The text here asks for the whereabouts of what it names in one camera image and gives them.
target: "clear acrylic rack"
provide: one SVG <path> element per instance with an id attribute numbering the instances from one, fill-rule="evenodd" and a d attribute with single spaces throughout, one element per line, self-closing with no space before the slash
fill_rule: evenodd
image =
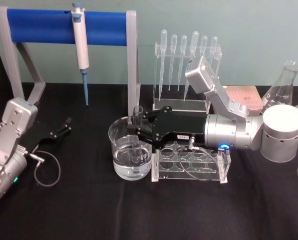
<path id="1" fill-rule="evenodd" d="M 227 183 L 227 173 L 231 164 L 230 155 L 225 155 L 222 151 L 206 149 L 213 157 L 200 150 L 193 152 L 182 151 L 186 146 L 177 142 L 168 144 L 165 148 L 157 150 L 156 157 L 152 161 L 152 181 L 159 179 L 194 179 L 188 175 L 183 167 L 195 177 L 202 180 L 220 181 Z"/>
<path id="2" fill-rule="evenodd" d="M 200 48 L 197 47 L 195 51 L 195 58 L 199 58 Z M 220 62 L 222 58 L 221 47 L 218 44 L 215 47 L 214 54 L 210 53 L 211 47 L 207 46 L 204 55 L 207 57 L 209 64 L 212 67 L 212 70 L 218 76 Z M 185 78 L 185 69 L 190 60 L 190 50 L 189 47 L 186 48 L 183 66 L 182 66 L 182 74 L 180 79 L 180 88 L 178 90 L 178 71 L 179 71 L 179 63 L 181 58 L 180 47 L 177 46 L 173 71 L 172 71 L 172 80 L 171 87 L 169 90 L 169 66 L 171 59 L 171 51 L 170 46 L 167 45 L 167 50 L 165 54 L 165 62 L 164 62 L 164 74 L 163 74 L 163 88 L 161 98 L 159 100 L 159 79 L 160 79 L 160 65 L 161 65 L 161 50 L 160 45 L 155 43 L 155 64 L 154 64 L 154 90 L 153 90 L 153 110 L 159 110 L 164 106 L 171 106 L 173 111 L 182 111 L 182 112 L 198 112 L 198 113 L 208 113 L 210 108 L 210 102 L 206 100 L 206 97 L 203 94 L 196 94 L 191 87 L 189 87 L 188 95 L 185 100 L 184 98 L 184 85 L 186 82 Z"/>

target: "test tube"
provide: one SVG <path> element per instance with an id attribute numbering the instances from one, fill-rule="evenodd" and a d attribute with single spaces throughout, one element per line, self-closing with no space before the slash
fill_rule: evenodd
<path id="1" fill-rule="evenodd" d="M 143 107 L 135 106 L 133 108 L 133 124 L 136 126 L 142 126 Z"/>
<path id="2" fill-rule="evenodd" d="M 194 59 L 195 51 L 196 51 L 197 45 L 198 45 L 198 40 L 199 40 L 199 33 L 198 33 L 198 31 L 194 31 L 192 33 L 191 44 L 190 44 L 190 60 Z M 183 100 L 185 100 L 185 98 L 187 96 L 188 89 L 189 89 L 189 81 L 186 80 Z"/>
<path id="3" fill-rule="evenodd" d="M 159 81 L 159 100 L 161 99 L 162 87 L 163 87 L 164 60 L 165 60 L 165 51 L 167 50 L 167 38 L 168 38 L 168 31 L 163 29 L 161 31 L 161 42 L 160 42 L 161 66 L 160 66 L 160 81 Z"/>
<path id="4" fill-rule="evenodd" d="M 205 50 L 207 48 L 207 44 L 208 44 L 208 37 L 202 36 L 201 45 L 200 45 L 200 56 L 205 55 Z"/>
<path id="5" fill-rule="evenodd" d="M 212 65 L 212 60 L 213 60 L 213 56 L 214 56 L 217 44 L 218 44 L 218 38 L 216 36 L 213 36 L 211 40 L 211 45 L 210 45 L 210 59 L 209 59 L 210 66 Z"/>
<path id="6" fill-rule="evenodd" d="M 175 34 L 172 35 L 171 44 L 170 44 L 171 57 L 170 57 L 170 68 L 169 68 L 169 90 L 170 90 L 171 81 L 172 81 L 173 62 L 174 62 L 175 51 L 177 49 L 177 40 L 178 40 L 177 35 Z"/>
<path id="7" fill-rule="evenodd" d="M 180 80 L 181 80 L 181 75 L 182 75 L 182 67 L 183 67 L 183 60 L 184 60 L 184 55 L 185 55 L 185 49 L 187 48 L 187 40 L 188 37 L 186 35 L 183 35 L 181 37 L 181 44 L 180 44 L 180 62 L 179 62 L 179 70 L 178 70 L 178 90 L 180 87 Z"/>
<path id="8" fill-rule="evenodd" d="M 143 107 L 135 106 L 133 108 L 133 124 L 136 125 L 137 128 L 142 127 L 142 117 L 143 117 Z M 140 140 L 137 135 L 133 135 L 132 141 L 132 151 L 130 158 L 133 162 L 137 163 L 141 159 L 142 150 Z"/>

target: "cable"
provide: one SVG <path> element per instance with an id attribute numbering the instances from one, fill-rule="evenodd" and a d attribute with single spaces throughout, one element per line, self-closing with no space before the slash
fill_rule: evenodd
<path id="1" fill-rule="evenodd" d="M 36 153 L 47 154 L 47 155 L 53 157 L 53 159 L 54 159 L 55 162 L 57 163 L 58 168 L 59 168 L 59 175 L 58 175 L 58 178 L 56 179 L 56 181 L 55 181 L 54 183 L 51 183 L 51 184 L 44 184 L 44 183 L 41 183 L 41 182 L 38 180 L 38 178 L 37 178 L 37 170 L 38 170 L 38 168 L 39 168 L 39 166 L 40 166 L 40 164 L 39 164 L 40 162 L 38 162 L 38 164 L 37 164 L 37 166 L 35 167 L 35 170 L 34 170 L 34 178 L 35 178 L 35 180 L 37 181 L 38 184 L 40 184 L 41 186 L 44 186 L 44 187 L 52 187 L 52 186 L 54 186 L 55 184 L 58 183 L 58 181 L 60 180 L 60 176 L 61 176 L 61 166 L 60 166 L 60 163 L 59 163 L 58 159 L 57 159 L 53 154 L 51 154 L 51 153 L 49 153 L 49 152 L 47 152 L 47 151 L 37 150 L 37 151 L 35 151 L 35 152 L 36 152 Z"/>
<path id="2" fill-rule="evenodd" d="M 211 181 L 211 179 L 201 179 L 201 178 L 198 178 L 198 177 L 192 175 L 191 173 L 189 173 L 189 172 L 184 168 L 184 166 L 182 165 L 182 162 L 181 162 L 181 153 L 182 153 L 183 150 L 185 150 L 185 149 L 188 149 L 188 148 L 183 148 L 183 149 L 181 149 L 181 150 L 178 152 L 178 153 L 179 153 L 179 154 L 178 154 L 178 159 L 179 159 L 179 163 L 180 163 L 182 169 L 183 169 L 188 175 L 190 175 L 191 177 L 193 177 L 194 179 L 196 179 L 196 180 L 198 180 L 198 181 L 201 181 L 201 182 L 208 182 L 208 181 Z M 199 150 L 202 151 L 203 153 L 205 153 L 209 158 L 211 158 L 212 161 L 214 161 L 214 163 L 216 164 L 216 166 L 218 166 L 218 165 L 217 165 L 217 162 L 216 162 L 215 159 L 211 156 L 210 153 L 208 153 L 205 149 L 203 149 L 203 148 L 201 148 L 201 147 L 199 147 Z"/>

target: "blue led light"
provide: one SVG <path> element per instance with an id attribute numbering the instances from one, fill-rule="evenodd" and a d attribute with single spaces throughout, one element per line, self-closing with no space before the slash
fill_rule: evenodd
<path id="1" fill-rule="evenodd" d="M 229 147 L 229 145 L 227 145 L 227 144 L 221 144 L 221 145 L 220 145 L 220 148 L 221 148 L 221 149 L 229 149 L 230 147 Z"/>

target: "black tablecloth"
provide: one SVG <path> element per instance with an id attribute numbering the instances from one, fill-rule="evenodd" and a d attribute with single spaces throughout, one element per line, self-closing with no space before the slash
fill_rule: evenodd
<path id="1" fill-rule="evenodd" d="M 30 88 L 25 84 L 25 92 Z M 82 85 L 47 84 L 37 120 L 53 126 L 73 119 L 72 133 L 51 149 L 62 177 L 53 188 L 41 187 L 28 160 L 0 200 L 0 240 L 298 240 L 298 154 L 278 164 L 259 151 L 233 150 L 227 184 L 152 183 L 150 174 L 125 181 L 114 172 L 107 131 L 127 113 L 127 88 L 90 85 L 89 92 L 85 108 Z M 11 97 L 0 92 L 0 120 Z M 140 102 L 151 107 L 152 87 L 142 86 Z"/>

